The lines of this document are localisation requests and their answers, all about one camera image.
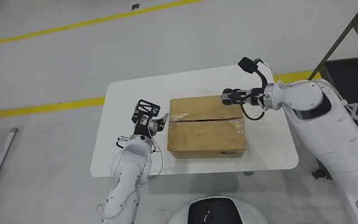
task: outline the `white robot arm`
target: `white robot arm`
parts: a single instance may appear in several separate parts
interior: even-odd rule
[[[162,119],[153,120],[159,110],[158,105],[139,100],[132,116],[134,134],[130,138],[118,138],[116,145],[123,150],[111,166],[111,175],[118,178],[118,182],[108,194],[106,203],[97,206],[102,223],[134,223],[140,200],[139,188],[148,183],[152,166],[152,137],[164,129],[168,118],[166,114]],[[126,141],[124,147],[120,145],[121,140]]]
[[[343,192],[347,211],[358,223],[358,126],[356,111],[347,106],[339,93],[325,80],[299,81],[290,85],[267,84],[257,70],[258,58],[243,58],[239,66],[246,72],[259,74],[261,88],[225,89],[223,104],[258,105],[265,110],[283,108],[287,118],[307,148],[327,168]]]

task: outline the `gray floor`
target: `gray floor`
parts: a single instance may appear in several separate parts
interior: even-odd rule
[[[0,119],[0,130],[19,127],[0,170],[1,224],[100,223],[96,205],[115,181],[90,174],[101,111]],[[334,182],[314,180],[316,160],[294,140],[300,161],[292,170],[158,177],[141,189],[136,223],[165,224],[186,203],[218,194],[245,200],[269,223],[349,223]]]

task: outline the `black panel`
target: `black panel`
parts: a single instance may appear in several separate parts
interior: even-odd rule
[[[190,205],[188,224],[242,224],[242,220],[231,199],[209,198]]]
[[[342,97],[350,104],[358,102],[358,58],[329,61],[326,67]]]

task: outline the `yellow stripe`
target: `yellow stripe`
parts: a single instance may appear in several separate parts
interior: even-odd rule
[[[129,17],[129,16],[135,16],[135,15],[139,15],[139,14],[144,14],[144,13],[148,13],[148,12],[154,12],[154,11],[158,11],[158,10],[164,10],[166,8],[178,7],[178,6],[182,6],[182,5],[185,5],[185,4],[191,4],[191,3],[202,2],[202,1],[203,0],[180,0],[180,1],[177,1],[177,2],[172,2],[172,3],[168,3],[168,4],[162,4],[162,5],[159,5],[159,6],[153,6],[153,7],[144,8],[144,9],[141,9],[141,10],[133,10],[133,11],[130,11],[130,12],[125,12],[125,13],[121,13],[121,14],[117,14],[117,15],[107,16],[107,17],[104,17],[104,18],[97,18],[95,20],[79,22],[77,24],[71,24],[71,25],[67,25],[67,26],[60,26],[60,27],[55,27],[55,28],[48,29],[48,30],[42,30],[42,31],[32,32],[32,33],[24,34],[24,35],[20,35],[20,36],[13,36],[11,38],[1,39],[0,44],[1,43],[12,42],[12,41],[16,41],[16,40],[21,40],[21,39],[26,39],[26,38],[32,38],[34,36],[51,34],[53,32],[60,32],[60,31],[64,31],[64,30],[70,30],[70,29],[81,27],[81,26],[99,24],[100,22],[117,20],[119,18],[126,18],[126,17]]]
[[[85,100],[77,100],[71,102],[60,102],[57,104],[46,104],[42,106],[30,106],[28,108],[18,108],[18,109],[10,109],[10,110],[1,110],[0,118],[6,116],[19,116],[26,114],[40,114],[61,110],[72,110],[77,108],[86,108],[89,106],[101,106],[105,103],[104,97],[85,99]]]
[[[312,74],[313,71],[304,71],[304,72],[295,72],[288,74],[279,74],[280,79],[283,83],[291,83],[300,80],[307,80],[308,77]],[[314,76],[314,80],[321,78],[321,74],[319,72]],[[274,81],[277,82],[279,79],[274,76]]]
[[[307,78],[312,74],[312,71],[305,72],[296,72],[289,74],[280,74],[280,78],[283,82],[296,82],[299,80],[307,80]],[[320,74],[317,74],[314,79],[321,78]],[[60,102],[57,104],[46,104],[42,106],[31,106],[28,108],[18,108],[10,110],[1,110],[0,118],[7,116],[19,116],[27,114],[40,114],[61,110],[72,110],[77,108],[87,108],[90,106],[102,106],[105,103],[104,97],[92,98],[86,100],[77,100],[71,102]]]

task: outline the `brown cardboard box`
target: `brown cardboard box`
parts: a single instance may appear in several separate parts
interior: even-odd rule
[[[168,151],[175,158],[234,158],[246,149],[242,110],[220,96],[172,99]]]

